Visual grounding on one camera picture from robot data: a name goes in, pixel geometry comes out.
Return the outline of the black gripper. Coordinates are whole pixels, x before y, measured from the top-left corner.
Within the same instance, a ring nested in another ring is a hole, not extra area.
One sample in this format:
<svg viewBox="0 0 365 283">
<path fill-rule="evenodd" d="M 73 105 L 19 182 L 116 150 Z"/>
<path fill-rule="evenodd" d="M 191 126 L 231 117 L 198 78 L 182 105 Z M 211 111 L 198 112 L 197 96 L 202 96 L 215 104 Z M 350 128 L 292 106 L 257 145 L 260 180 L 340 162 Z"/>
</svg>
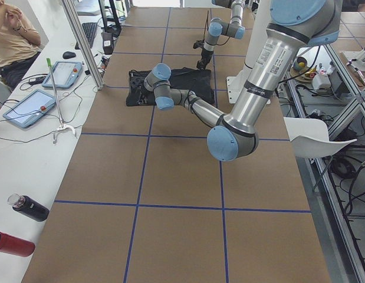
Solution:
<svg viewBox="0 0 365 283">
<path fill-rule="evenodd" d="M 211 61 L 213 53 L 213 51 L 209 51 L 203 48 L 201 52 L 201 59 L 197 62 L 196 68 L 198 70 L 205 70 L 207 64 L 209 64 Z"/>
</svg>

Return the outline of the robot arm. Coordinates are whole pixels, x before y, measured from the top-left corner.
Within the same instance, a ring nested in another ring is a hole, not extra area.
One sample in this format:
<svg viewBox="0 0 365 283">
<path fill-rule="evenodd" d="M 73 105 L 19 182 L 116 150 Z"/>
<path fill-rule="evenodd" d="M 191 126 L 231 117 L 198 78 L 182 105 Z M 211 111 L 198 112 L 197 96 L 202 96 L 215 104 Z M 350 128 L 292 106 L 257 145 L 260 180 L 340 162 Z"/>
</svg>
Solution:
<svg viewBox="0 0 365 283">
<path fill-rule="evenodd" d="M 160 110 L 183 106 L 210 127 L 208 149 L 220 161 L 247 156 L 258 146 L 255 123 L 302 47 L 330 44 L 338 38 L 341 1 L 263 1 L 255 27 L 267 36 L 230 113 L 226 114 L 192 90 L 170 86 L 171 70 L 160 63 L 144 87 Z"/>
<path fill-rule="evenodd" d="M 213 5 L 231 9 L 231 19 L 225 22 L 220 18 L 212 18 L 210 24 L 206 20 L 208 33 L 203 33 L 203 39 L 197 40 L 193 48 L 201 48 L 201 59 L 197 62 L 196 68 L 205 70 L 210 63 L 215 47 L 221 35 L 228 38 L 242 39 L 245 28 L 242 26 L 242 16 L 245 8 L 245 1 L 213 0 Z"/>
</svg>

